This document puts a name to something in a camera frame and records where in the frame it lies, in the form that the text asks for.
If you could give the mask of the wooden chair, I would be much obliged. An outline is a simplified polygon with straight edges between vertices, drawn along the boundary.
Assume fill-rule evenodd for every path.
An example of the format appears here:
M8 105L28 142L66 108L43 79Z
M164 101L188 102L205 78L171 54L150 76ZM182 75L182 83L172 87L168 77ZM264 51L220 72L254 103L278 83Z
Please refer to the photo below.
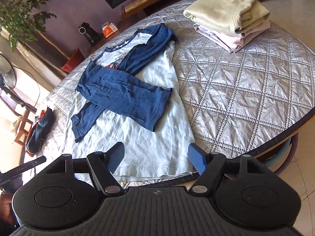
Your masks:
M28 118L30 113L36 113L36 110L33 111L30 108L26 108L24 113L18 117L18 127L14 137L14 142L22 147L25 146L29 130L33 125L33 121Z

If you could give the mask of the standing electric fan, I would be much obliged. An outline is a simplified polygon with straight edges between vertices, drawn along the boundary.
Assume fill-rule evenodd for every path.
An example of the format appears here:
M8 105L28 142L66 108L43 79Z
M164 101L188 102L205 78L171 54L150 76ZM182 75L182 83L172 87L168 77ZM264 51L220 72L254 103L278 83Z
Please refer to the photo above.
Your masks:
M1 90L8 94L16 103L22 107L29 108L33 113L37 112L37 109L30 104L25 103L17 94L13 92L17 84L17 74L14 70L14 66L7 58L6 55L1 53Z

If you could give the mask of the silver quilted bed cover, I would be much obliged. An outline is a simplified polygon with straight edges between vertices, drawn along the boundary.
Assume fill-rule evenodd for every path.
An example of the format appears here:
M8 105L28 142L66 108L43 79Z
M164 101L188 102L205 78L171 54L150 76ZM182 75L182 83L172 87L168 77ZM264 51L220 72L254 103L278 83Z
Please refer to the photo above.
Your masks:
M24 173L28 182L60 155L84 158L125 146L115 171L123 186L191 181L187 150L195 143L228 158L258 156L290 136L314 116L314 52L275 23L244 48L230 53L197 33L182 0L142 19L97 49L47 96L55 123L39 156L46 161ZM138 78L172 88L163 117L150 132L128 117L104 111L87 135L75 142L71 116L85 105L75 89L89 62L117 46L125 48L141 29L164 23L176 37Z

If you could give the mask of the potted tree trunk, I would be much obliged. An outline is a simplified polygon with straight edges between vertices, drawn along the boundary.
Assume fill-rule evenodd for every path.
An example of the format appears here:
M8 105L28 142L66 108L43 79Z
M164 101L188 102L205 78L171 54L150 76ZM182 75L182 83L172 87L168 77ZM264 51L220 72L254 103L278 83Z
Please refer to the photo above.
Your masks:
M66 59L70 59L70 56L64 52L55 42L53 42L51 39L49 39L47 36L45 36L45 34L41 31L39 31L38 29L36 30L38 32L38 34L45 39L50 45L52 45L58 52L60 52Z

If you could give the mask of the folded pale green garment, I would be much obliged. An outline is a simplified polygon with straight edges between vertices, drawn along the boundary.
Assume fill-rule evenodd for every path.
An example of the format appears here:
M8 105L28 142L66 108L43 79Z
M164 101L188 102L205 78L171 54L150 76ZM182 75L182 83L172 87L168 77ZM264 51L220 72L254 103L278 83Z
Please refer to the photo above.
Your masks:
M197 0L183 15L211 30L245 37L268 20L270 12L258 0Z

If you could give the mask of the red and navy garment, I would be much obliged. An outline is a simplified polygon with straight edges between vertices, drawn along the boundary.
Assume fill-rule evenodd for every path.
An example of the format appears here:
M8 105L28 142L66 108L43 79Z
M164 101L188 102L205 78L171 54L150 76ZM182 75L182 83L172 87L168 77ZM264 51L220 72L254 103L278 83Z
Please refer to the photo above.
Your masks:
M53 110L47 107L42 110L32 125L25 143L25 152L33 157L40 152L42 144L50 133L56 117Z

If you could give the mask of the black cylindrical speaker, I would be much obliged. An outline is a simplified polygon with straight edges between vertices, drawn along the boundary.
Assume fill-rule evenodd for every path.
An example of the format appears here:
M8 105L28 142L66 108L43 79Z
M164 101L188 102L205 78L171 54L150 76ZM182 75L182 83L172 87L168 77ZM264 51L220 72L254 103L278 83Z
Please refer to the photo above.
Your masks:
M91 46L95 46L103 38L103 35L96 32L87 22L84 22L79 26L79 33L88 40Z

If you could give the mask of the orange tissue pack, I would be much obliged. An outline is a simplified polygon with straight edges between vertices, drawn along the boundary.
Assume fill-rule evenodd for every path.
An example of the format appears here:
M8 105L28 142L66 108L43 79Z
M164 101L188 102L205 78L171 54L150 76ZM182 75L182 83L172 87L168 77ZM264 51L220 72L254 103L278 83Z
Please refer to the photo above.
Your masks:
M102 33L107 38L118 31L118 28L113 24L109 23L102 27Z

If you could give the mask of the red plant pot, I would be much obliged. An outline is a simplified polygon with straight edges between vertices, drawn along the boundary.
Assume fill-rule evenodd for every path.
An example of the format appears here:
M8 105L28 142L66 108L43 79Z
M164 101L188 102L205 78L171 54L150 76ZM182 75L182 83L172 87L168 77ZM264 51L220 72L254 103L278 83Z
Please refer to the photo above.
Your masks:
M69 60L61 67L61 70L66 73L71 73L80 63L85 60L84 55L79 48L73 50Z

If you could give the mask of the folded pink garment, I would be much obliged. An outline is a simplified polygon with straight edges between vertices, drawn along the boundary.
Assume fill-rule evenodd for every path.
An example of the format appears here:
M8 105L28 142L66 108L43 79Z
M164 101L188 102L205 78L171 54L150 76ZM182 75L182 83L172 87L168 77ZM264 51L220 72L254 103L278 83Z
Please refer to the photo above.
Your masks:
M202 26L200 24L195 23L193 28L195 31L202 36L205 36L207 39L213 41L218 44L220 47L227 50L229 53L236 53L241 50L244 46L246 46L250 41L252 41L255 37L262 34L264 31L268 30L271 27L270 21L265 20L260 23L253 29L249 30L249 33L245 36L230 36L221 32L214 31L208 27Z

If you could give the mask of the blue and white graphic shirt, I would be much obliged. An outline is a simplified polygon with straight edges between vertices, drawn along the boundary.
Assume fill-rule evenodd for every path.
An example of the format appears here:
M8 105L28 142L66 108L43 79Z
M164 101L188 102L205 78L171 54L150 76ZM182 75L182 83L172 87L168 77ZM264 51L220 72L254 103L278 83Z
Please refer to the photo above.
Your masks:
M164 23L138 29L87 65L67 119L64 153L74 158L122 142L123 182L186 176L194 136L172 63L177 41Z

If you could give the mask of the beige curtain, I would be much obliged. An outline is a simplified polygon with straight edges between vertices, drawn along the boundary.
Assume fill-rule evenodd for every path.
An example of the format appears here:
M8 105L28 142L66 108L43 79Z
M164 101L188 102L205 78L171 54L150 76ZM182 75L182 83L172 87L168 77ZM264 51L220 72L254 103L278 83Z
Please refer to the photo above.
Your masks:
M52 91L66 76L61 70L66 58L38 35L36 41L19 41L13 49L8 41L9 33L1 27L1 52L17 67L25 69L48 91Z

